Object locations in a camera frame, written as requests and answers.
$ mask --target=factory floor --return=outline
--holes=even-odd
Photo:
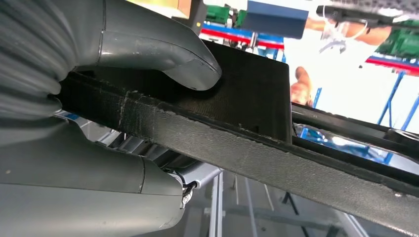
[[[222,235],[225,237],[254,237],[249,216],[245,178],[237,176],[237,186],[234,187],[235,175],[225,171],[223,176],[223,210],[225,214],[222,221]],[[343,230],[335,211],[327,206],[292,195],[295,206],[300,212],[300,216],[296,216],[289,201],[286,204],[282,203],[286,192],[272,187],[266,189],[262,183],[254,180],[249,180],[249,188],[257,237],[349,236]],[[192,200],[186,206],[182,220],[175,227],[138,237],[208,237],[211,193],[212,183],[195,191]],[[405,236],[372,222],[360,218],[357,220],[371,237]],[[306,226],[314,226],[315,229],[305,228],[306,234],[304,234],[299,226],[301,223]],[[339,228],[338,232],[328,235],[330,226]]]

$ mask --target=chrome part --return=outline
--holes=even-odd
[[[337,210],[335,213],[349,237],[370,237],[354,216]]]
[[[222,171],[221,168],[197,161],[184,169],[177,170],[176,173],[182,178],[184,184],[189,185],[195,182],[196,189],[200,189]]]

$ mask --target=metal rack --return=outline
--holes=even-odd
[[[242,29],[233,29],[227,28],[218,25],[211,25],[211,24],[204,24],[201,30],[202,34],[221,37],[227,40],[235,41],[235,42],[251,42],[251,31],[246,31]],[[258,34],[257,37],[257,46],[265,46],[267,48],[274,48],[283,50],[284,49],[284,40],[282,37],[278,36],[271,36],[268,34]],[[412,74],[419,74],[419,62],[416,61],[414,63],[407,62],[403,59],[398,58],[388,58],[386,56],[371,56],[366,60],[366,63],[381,65],[385,67],[392,67],[400,71],[409,72]]]

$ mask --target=green machine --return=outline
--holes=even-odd
[[[207,17],[205,20],[212,23],[226,25],[227,20],[230,18],[233,21],[233,28],[239,28],[244,21],[246,13],[247,12],[245,10],[237,11],[229,6],[208,5]]]
[[[403,25],[419,26],[419,21],[409,20]],[[406,28],[395,29],[377,52],[400,58],[419,58],[419,32]]]

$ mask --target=blue metal frame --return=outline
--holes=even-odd
[[[390,96],[388,97],[387,103],[384,106],[384,110],[382,111],[381,116],[378,119],[377,124],[381,124],[381,122],[382,122],[382,120],[385,116],[385,113],[387,113],[387,110],[389,108],[390,108],[390,111],[391,111],[391,101],[393,100],[394,94],[396,94],[397,88],[399,88],[400,82],[402,81],[404,75],[405,75],[405,72],[400,72],[399,73],[399,76],[397,77],[396,83],[393,86],[393,89],[390,93]]]
[[[203,24],[202,27],[204,29],[207,29],[207,30],[218,31],[218,32],[222,32],[222,33],[235,35],[235,36],[243,36],[243,37],[246,37],[246,38],[251,38],[251,35],[252,35],[251,31],[246,31],[246,30],[241,30],[241,29],[236,29],[236,28],[227,28],[227,27],[224,27],[224,26]],[[284,38],[283,37],[272,36],[272,35],[263,34],[263,33],[257,34],[257,40],[271,41],[271,42],[276,42],[276,43],[284,43]]]

